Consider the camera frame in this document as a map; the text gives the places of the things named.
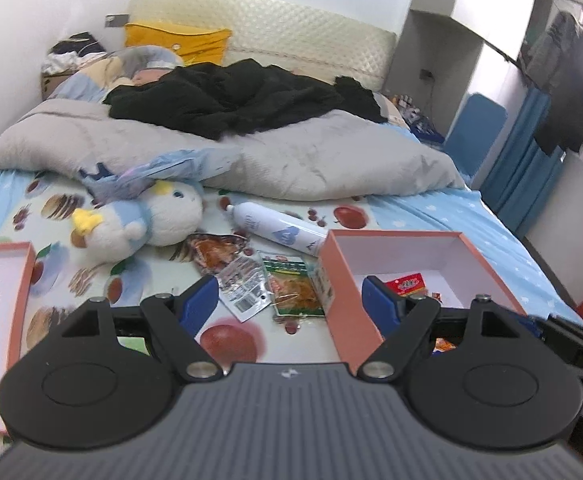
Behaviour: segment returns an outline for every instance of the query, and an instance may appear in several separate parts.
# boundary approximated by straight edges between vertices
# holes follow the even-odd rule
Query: headboard
[[[277,0],[131,0],[132,21],[232,30],[223,64],[252,57],[262,65],[320,79],[349,75],[379,90],[396,34],[340,14]]]

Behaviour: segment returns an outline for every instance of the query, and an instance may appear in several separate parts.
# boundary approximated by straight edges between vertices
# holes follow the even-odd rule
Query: gray blanket
[[[463,187],[451,159],[347,112],[218,142],[107,116],[107,106],[46,101],[0,136],[0,170],[52,170],[76,178],[103,162],[122,173],[180,149],[235,146],[232,168],[203,184],[286,200],[411,195]]]

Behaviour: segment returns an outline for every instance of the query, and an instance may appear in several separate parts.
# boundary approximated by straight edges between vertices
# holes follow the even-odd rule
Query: fruit print mat
[[[327,229],[379,228],[367,201],[361,197],[318,203],[285,202],[205,189],[203,221],[198,231],[236,233],[224,207],[246,200]],[[159,292],[180,294],[201,277],[184,243],[163,248],[145,246],[116,264],[92,260],[82,238],[73,231],[71,216],[78,207],[93,207],[83,186],[53,173],[35,174],[0,229],[0,242],[31,240],[37,253],[25,313],[23,354],[87,298],[106,296],[113,307],[137,305],[142,298]],[[295,254],[254,235],[248,235],[248,239],[249,250]],[[310,256],[306,259],[310,265],[314,260]],[[203,346],[209,346],[213,353],[222,354],[224,365],[231,360],[289,363],[338,360],[324,319],[302,320],[294,331],[275,322],[273,316],[274,308],[269,306],[240,323],[219,302],[198,339],[202,338]]]

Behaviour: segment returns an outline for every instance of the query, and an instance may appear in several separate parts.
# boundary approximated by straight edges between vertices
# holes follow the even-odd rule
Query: plush toy head
[[[187,184],[159,180],[137,200],[118,200],[99,209],[77,209],[72,219],[89,253],[99,262],[119,262],[145,243],[165,246],[193,233],[203,202]]]

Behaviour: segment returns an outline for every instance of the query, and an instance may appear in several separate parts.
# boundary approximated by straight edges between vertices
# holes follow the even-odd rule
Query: black blanket
[[[246,59],[228,67],[178,67],[154,83],[119,86],[105,104],[109,116],[158,124],[218,140],[220,134],[280,128],[341,109],[382,123],[373,93],[349,77],[335,85]]]

